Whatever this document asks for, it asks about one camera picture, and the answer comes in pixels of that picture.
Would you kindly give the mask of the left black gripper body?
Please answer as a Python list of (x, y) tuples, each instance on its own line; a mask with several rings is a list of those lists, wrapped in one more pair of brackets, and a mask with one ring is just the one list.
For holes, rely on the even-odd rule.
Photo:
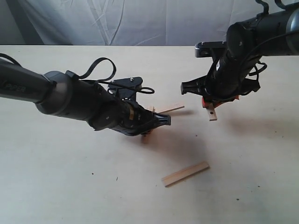
[(88, 124), (95, 131), (111, 129), (127, 136), (137, 136), (159, 127), (159, 120), (141, 106), (112, 101), (101, 106)]

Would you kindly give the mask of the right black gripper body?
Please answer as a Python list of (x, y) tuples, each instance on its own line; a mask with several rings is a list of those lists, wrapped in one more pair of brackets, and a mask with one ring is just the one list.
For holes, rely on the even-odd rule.
[(234, 96), (246, 96), (260, 89), (257, 64), (260, 56), (251, 56), (245, 62), (228, 56), (212, 58), (212, 66), (205, 78), (207, 95), (211, 100), (226, 100)]

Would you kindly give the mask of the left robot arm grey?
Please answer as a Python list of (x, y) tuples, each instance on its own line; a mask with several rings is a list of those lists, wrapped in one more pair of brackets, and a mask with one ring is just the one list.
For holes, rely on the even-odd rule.
[(0, 95), (32, 102), (47, 115), (85, 121), (95, 131), (111, 129), (127, 136), (147, 134), (169, 126), (171, 117), (138, 104), (137, 93), (153, 94), (141, 77), (104, 79), (89, 76), (104, 58), (96, 59), (83, 75), (72, 71), (38, 74), (22, 67), (12, 57), (0, 55)]

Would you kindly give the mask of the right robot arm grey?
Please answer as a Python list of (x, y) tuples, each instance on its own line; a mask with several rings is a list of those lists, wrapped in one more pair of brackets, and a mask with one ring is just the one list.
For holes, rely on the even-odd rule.
[(256, 17), (229, 26), (226, 40), (199, 42), (197, 58), (213, 63), (205, 76), (181, 83), (181, 94), (202, 96), (203, 107), (217, 107), (260, 89), (259, 75), (267, 68), (263, 56), (299, 54), (299, 4), (277, 0), (280, 12), (269, 13), (268, 3), (259, 0), (263, 11)]

